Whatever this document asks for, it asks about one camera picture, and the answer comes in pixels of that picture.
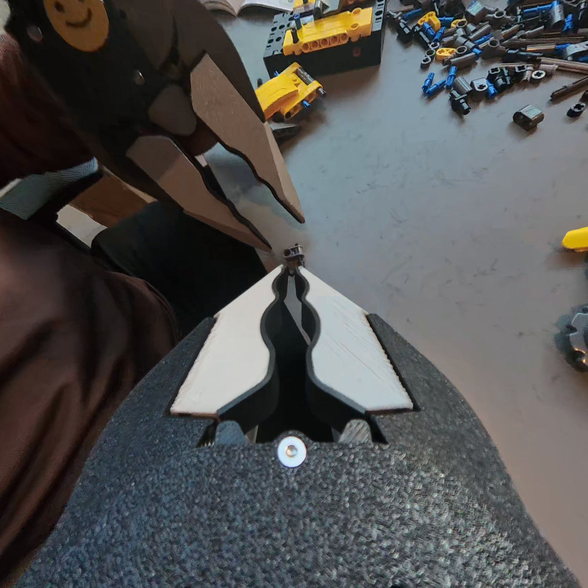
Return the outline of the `yellow curved panel assembly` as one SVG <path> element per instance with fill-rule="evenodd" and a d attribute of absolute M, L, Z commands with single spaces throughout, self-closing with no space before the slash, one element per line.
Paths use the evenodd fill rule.
<path fill-rule="evenodd" d="M 313 109 L 326 98 L 324 87 L 297 62 L 271 79 L 258 79 L 255 91 L 261 109 L 278 144 L 294 138 Z"/>

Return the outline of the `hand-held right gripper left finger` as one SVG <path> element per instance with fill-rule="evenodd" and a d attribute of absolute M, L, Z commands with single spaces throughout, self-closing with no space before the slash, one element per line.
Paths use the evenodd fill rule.
<path fill-rule="evenodd" d="M 276 339 L 288 287 L 284 265 L 214 317 L 171 405 L 173 415 L 268 418 L 279 399 Z"/>

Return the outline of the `pile of small building pieces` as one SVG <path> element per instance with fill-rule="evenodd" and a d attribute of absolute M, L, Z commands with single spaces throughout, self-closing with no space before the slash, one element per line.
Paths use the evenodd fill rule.
<path fill-rule="evenodd" d="M 460 117 L 558 72 L 578 78 L 549 102 L 579 95 L 566 115 L 587 112 L 587 1 L 402 1 L 386 16 L 402 45 L 423 49 L 423 99 L 445 93 Z"/>

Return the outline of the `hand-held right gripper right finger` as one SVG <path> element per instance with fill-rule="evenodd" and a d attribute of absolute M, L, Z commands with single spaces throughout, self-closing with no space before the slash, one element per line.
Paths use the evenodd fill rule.
<path fill-rule="evenodd" d="M 380 415 L 414 404 L 368 313 L 300 267 L 295 274 L 306 350 L 306 396 L 317 415 Z"/>

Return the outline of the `person's black trousers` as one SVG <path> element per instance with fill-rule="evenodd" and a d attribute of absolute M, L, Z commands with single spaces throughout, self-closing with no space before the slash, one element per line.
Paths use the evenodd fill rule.
<path fill-rule="evenodd" d="M 254 247 L 161 202 L 101 231 L 91 251 L 111 269 L 158 290 L 181 337 L 267 274 Z"/>

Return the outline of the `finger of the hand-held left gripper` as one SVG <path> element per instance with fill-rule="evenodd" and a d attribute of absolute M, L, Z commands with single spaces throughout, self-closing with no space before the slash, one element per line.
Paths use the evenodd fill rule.
<path fill-rule="evenodd" d="M 247 245 L 271 251 L 270 243 L 234 204 L 208 187 L 198 163 L 171 138 L 140 136 L 126 155 L 188 215 Z"/>
<path fill-rule="evenodd" d="M 298 192 L 268 122 L 254 113 L 208 54 L 190 73 L 190 98 L 196 116 L 217 141 L 245 160 L 276 201 L 304 224 Z"/>

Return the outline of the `black block with yellow beams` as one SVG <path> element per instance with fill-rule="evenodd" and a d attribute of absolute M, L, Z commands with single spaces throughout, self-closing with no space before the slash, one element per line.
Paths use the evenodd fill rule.
<path fill-rule="evenodd" d="M 293 63 L 313 77 L 379 66 L 386 8 L 386 1 L 371 1 L 320 19 L 280 13 L 263 55 L 268 74 L 273 77 Z"/>

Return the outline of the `grey desk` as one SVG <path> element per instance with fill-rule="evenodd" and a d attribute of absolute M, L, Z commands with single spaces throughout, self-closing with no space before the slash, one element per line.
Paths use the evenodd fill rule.
<path fill-rule="evenodd" d="M 550 94 L 555 73 L 456 115 L 423 99 L 422 51 L 386 26 L 382 62 L 322 78 L 326 98 L 282 146 L 306 218 L 296 224 L 247 165 L 206 154 L 225 193 L 274 251 L 301 243 L 310 270 L 379 314 L 453 382 L 518 493 L 587 587 L 587 374 L 557 349 L 557 320 L 587 303 L 587 113 Z M 526 105 L 545 113 L 526 132 Z"/>

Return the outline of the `dark grey sleeve piece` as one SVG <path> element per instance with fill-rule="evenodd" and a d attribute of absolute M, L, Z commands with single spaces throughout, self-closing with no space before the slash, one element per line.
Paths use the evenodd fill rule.
<path fill-rule="evenodd" d="M 512 116 L 513 123 L 526 132 L 537 128 L 544 119 L 545 113 L 534 105 L 526 105 L 518 109 Z"/>

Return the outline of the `open instruction booklet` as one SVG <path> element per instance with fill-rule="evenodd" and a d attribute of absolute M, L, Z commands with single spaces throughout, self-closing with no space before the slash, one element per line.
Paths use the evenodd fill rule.
<path fill-rule="evenodd" d="M 200 1 L 210 11 L 221 11 L 238 17 L 249 8 L 268 9 L 275 12 L 291 12 L 294 1 Z"/>

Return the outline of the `wooden leg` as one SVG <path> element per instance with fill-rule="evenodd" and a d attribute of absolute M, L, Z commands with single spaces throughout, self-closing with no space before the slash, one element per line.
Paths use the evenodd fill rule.
<path fill-rule="evenodd" d="M 77 195 L 70 202 L 70 206 L 98 224 L 111 228 L 152 202 L 155 202 L 155 198 L 130 186 L 117 176 L 106 173 L 99 181 Z"/>

